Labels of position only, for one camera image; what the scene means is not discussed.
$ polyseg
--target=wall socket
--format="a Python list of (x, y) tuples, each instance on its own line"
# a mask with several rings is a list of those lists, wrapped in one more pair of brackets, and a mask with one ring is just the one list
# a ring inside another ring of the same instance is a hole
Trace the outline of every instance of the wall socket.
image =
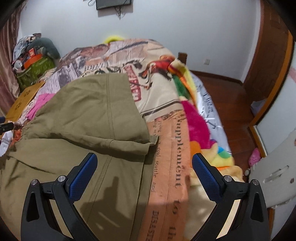
[(210, 64), (210, 61), (211, 61), (210, 59), (206, 59), (206, 60), (204, 61), (204, 64), (205, 64), (205, 65), (209, 65), (209, 64)]

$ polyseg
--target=pink slipper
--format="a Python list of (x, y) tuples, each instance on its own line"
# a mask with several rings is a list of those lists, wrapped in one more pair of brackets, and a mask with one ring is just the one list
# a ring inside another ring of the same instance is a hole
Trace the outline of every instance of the pink slipper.
[(249, 158), (249, 166), (252, 167), (257, 162), (259, 162), (260, 159), (261, 159), (260, 152), (259, 152), (258, 148), (255, 148), (252, 152), (252, 155)]

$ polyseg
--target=wooden floor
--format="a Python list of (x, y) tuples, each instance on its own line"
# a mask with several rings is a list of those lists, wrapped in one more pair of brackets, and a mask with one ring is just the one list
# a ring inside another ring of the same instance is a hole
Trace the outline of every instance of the wooden floor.
[(256, 147), (248, 130), (253, 119), (251, 101), (238, 83), (212, 77), (199, 78), (216, 106), (235, 164), (245, 171), (249, 168), (248, 160)]

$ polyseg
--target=orange printed fabric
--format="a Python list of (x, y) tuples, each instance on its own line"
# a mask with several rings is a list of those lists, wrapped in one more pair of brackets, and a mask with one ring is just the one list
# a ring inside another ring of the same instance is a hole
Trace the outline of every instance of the orange printed fabric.
[(174, 111), (147, 126), (159, 144), (138, 241), (182, 240), (191, 163), (187, 119), (183, 110)]

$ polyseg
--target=blue gripper pad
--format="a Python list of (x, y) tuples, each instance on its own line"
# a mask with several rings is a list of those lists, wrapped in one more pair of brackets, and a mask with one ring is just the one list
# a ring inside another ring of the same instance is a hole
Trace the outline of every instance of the blue gripper pad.
[(222, 199), (220, 195), (220, 186), (198, 154), (195, 154), (192, 158), (192, 167), (209, 199), (214, 202), (220, 202)]
[(85, 164), (69, 185), (69, 200), (72, 203), (81, 199), (82, 194), (98, 166), (98, 158), (95, 154), (89, 153), (86, 158), (83, 160)]

